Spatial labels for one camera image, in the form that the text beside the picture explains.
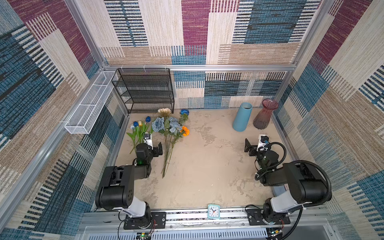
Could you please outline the pale blue rose bouquet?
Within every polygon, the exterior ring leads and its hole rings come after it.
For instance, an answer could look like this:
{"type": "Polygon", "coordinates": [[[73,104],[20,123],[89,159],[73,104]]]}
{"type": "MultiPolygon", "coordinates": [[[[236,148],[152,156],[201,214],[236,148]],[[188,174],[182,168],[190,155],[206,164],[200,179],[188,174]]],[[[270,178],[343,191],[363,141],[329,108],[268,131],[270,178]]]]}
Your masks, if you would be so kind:
{"type": "Polygon", "coordinates": [[[152,122],[152,132],[160,133],[164,136],[164,166],[162,169],[162,178],[164,178],[169,169],[173,148],[176,142],[183,137],[185,131],[179,119],[174,117],[158,117],[152,122]]]}

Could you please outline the teal ceramic vase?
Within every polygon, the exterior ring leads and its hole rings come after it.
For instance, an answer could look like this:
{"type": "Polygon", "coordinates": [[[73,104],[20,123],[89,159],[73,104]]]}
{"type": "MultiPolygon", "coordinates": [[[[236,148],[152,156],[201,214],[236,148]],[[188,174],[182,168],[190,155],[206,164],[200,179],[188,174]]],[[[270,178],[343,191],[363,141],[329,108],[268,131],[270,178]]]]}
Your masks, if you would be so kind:
{"type": "Polygon", "coordinates": [[[243,132],[248,125],[251,117],[253,106],[250,103],[242,103],[238,109],[235,120],[233,122],[233,129],[237,132],[243,132]]]}

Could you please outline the orange marigold flower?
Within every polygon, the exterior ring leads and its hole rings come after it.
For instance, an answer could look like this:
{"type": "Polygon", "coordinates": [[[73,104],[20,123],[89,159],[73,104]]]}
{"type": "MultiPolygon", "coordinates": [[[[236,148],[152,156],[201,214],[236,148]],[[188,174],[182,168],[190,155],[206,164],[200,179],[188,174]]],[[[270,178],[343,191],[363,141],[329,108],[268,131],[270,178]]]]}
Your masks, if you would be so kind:
{"type": "Polygon", "coordinates": [[[190,134],[190,130],[186,126],[183,126],[180,132],[184,137],[190,134]]]}

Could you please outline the cream sunflower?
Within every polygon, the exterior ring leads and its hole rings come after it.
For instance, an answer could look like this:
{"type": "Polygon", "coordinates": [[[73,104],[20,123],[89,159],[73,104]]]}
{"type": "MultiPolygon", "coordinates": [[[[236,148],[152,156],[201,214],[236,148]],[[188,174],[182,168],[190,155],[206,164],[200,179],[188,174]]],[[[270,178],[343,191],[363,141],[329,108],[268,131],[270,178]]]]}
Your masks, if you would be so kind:
{"type": "Polygon", "coordinates": [[[171,116],[172,110],[169,108],[161,108],[161,109],[158,109],[158,114],[160,118],[166,119],[171,116]]]}

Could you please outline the bright blue rose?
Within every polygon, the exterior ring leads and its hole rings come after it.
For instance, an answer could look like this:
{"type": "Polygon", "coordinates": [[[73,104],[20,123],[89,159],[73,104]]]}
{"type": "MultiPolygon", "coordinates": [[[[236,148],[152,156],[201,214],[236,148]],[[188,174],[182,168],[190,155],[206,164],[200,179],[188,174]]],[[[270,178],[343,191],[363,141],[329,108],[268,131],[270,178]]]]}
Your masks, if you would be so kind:
{"type": "Polygon", "coordinates": [[[180,121],[179,121],[179,123],[181,124],[181,125],[184,125],[184,123],[189,119],[189,114],[190,114],[190,112],[189,112],[189,110],[187,110],[187,109],[182,109],[181,111],[180,111],[180,121]]]}

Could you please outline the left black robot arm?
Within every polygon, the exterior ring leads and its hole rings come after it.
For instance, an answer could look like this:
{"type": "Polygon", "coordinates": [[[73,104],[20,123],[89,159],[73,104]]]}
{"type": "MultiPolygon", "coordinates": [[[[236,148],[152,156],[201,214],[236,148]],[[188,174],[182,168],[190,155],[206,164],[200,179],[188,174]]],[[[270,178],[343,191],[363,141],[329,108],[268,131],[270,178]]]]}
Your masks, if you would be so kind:
{"type": "Polygon", "coordinates": [[[147,202],[134,196],[135,181],[147,179],[153,158],[162,154],[161,143],[157,147],[141,143],[136,146],[137,157],[131,165],[106,167],[96,193],[96,207],[125,214],[120,219],[125,230],[164,229],[166,213],[152,213],[147,202]]]}

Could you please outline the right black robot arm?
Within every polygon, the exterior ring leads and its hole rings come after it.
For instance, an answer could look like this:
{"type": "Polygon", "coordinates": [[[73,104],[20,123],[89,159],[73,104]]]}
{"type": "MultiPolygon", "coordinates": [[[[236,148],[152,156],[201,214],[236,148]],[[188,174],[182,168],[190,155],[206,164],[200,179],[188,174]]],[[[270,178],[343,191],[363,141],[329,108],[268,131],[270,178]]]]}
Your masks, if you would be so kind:
{"type": "Polygon", "coordinates": [[[260,219],[264,225],[288,224],[288,214],[296,210],[315,207],[332,199],[332,184],[327,173],[317,164],[296,160],[285,163],[286,147],[279,142],[270,142],[261,135],[257,145],[245,140],[244,151],[255,157],[255,180],[265,187],[288,185],[288,190],[277,197],[269,198],[263,207],[247,212],[250,224],[260,219]]]}

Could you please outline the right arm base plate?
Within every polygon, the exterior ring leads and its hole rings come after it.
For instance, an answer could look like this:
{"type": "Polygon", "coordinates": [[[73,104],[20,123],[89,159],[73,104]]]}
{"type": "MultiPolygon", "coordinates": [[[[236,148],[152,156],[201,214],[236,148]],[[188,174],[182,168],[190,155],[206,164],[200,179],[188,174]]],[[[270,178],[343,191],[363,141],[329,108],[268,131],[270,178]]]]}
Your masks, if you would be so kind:
{"type": "Polygon", "coordinates": [[[291,223],[289,215],[286,213],[264,211],[255,206],[246,206],[245,212],[250,226],[289,225],[291,223]]]}

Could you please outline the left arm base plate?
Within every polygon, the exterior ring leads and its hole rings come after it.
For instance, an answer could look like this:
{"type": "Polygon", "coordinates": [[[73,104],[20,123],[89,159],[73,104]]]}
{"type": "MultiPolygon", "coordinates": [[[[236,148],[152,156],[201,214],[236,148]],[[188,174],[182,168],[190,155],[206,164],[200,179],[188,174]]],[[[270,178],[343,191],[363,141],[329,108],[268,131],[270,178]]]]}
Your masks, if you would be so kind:
{"type": "Polygon", "coordinates": [[[124,220],[124,230],[150,230],[164,229],[166,226],[166,212],[151,212],[140,218],[130,218],[126,216],[124,220]]]}

